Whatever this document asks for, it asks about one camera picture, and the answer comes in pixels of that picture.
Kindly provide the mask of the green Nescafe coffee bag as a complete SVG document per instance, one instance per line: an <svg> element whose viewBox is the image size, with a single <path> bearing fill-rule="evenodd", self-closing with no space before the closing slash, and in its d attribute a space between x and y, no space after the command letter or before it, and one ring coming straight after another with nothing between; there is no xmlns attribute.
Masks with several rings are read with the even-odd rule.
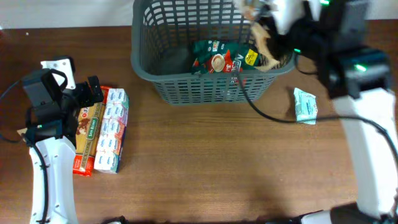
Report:
<svg viewBox="0 0 398 224"><path fill-rule="evenodd" d="M261 55L254 47L220 40L196 41L192 44L192 53L193 75L253 70L261 62Z"/></svg>

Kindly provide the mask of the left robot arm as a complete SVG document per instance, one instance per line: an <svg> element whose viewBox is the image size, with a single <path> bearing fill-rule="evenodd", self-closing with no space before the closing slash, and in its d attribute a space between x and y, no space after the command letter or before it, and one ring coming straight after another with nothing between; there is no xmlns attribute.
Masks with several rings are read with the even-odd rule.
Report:
<svg viewBox="0 0 398 224"><path fill-rule="evenodd" d="M43 68L22 79L32 104L22 138L33 167L31 223L77 223L73 191L77 116L84 107L103 101L98 77L67 89L64 72Z"/></svg>

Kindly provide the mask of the red San Remo pasta pack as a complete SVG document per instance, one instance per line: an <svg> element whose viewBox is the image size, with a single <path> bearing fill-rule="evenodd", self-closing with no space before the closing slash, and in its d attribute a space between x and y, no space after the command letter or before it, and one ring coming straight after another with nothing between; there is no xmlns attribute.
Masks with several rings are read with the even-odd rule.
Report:
<svg viewBox="0 0 398 224"><path fill-rule="evenodd" d="M109 87L101 86L104 100L91 107L80 110L76 130L76 155L73 161L73 173L91 176L94 169L96 147L106 107Z"/></svg>

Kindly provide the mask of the Kleenex tissue multipack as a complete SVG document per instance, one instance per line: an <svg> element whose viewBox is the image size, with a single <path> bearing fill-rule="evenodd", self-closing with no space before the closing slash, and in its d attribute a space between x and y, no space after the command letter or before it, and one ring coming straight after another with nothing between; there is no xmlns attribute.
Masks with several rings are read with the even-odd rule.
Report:
<svg viewBox="0 0 398 224"><path fill-rule="evenodd" d="M94 169L117 174L129 113L129 97L123 88L101 87L104 90L105 110L96 147Z"/></svg>

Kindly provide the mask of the beige cookie bag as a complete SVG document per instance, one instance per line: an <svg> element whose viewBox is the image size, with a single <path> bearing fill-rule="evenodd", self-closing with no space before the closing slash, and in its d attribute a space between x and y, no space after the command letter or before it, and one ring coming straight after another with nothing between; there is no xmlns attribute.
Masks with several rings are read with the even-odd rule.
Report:
<svg viewBox="0 0 398 224"><path fill-rule="evenodd" d="M27 128L17 130L17 133L21 136L22 139L24 139L26 132Z"/></svg>
<svg viewBox="0 0 398 224"><path fill-rule="evenodd" d="M255 69L267 72L280 65L280 50L276 44L276 36L272 33L270 4L267 1L242 0L236 3L241 14L250 21L251 32L256 41L258 52L265 62Z"/></svg>

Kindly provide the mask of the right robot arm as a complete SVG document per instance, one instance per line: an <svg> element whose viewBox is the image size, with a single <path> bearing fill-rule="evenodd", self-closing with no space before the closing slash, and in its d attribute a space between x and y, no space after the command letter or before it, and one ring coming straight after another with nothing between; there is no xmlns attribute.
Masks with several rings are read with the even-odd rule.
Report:
<svg viewBox="0 0 398 224"><path fill-rule="evenodd" d="M388 56L364 43L369 1L266 1L259 18L277 43L313 60L340 120L358 186L354 203L297 223L396 223L396 96Z"/></svg>

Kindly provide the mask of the light blue tissue packet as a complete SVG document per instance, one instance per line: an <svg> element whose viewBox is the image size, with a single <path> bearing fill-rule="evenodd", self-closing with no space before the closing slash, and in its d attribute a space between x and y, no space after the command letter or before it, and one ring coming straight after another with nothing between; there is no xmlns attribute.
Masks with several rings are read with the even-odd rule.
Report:
<svg viewBox="0 0 398 224"><path fill-rule="evenodd" d="M318 113L316 96L295 88L294 98L297 122L315 125Z"/></svg>

